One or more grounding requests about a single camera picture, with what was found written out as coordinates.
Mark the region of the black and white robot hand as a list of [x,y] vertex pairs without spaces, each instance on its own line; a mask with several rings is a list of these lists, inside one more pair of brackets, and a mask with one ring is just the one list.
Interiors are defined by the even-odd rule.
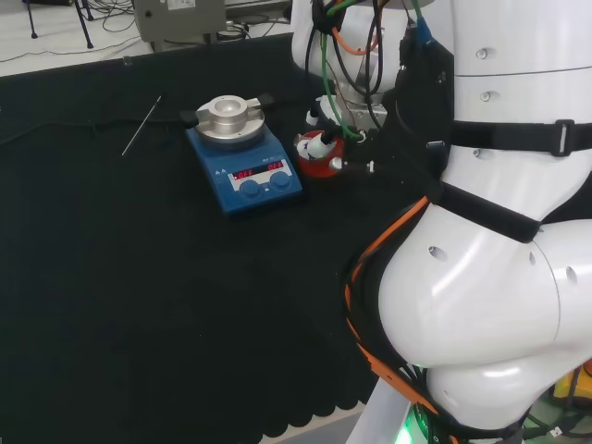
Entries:
[[345,118],[334,94],[319,96],[306,113],[304,132],[293,143],[300,171],[311,179],[330,179],[348,170],[372,173],[375,162],[356,160],[355,150],[370,147],[375,134]]

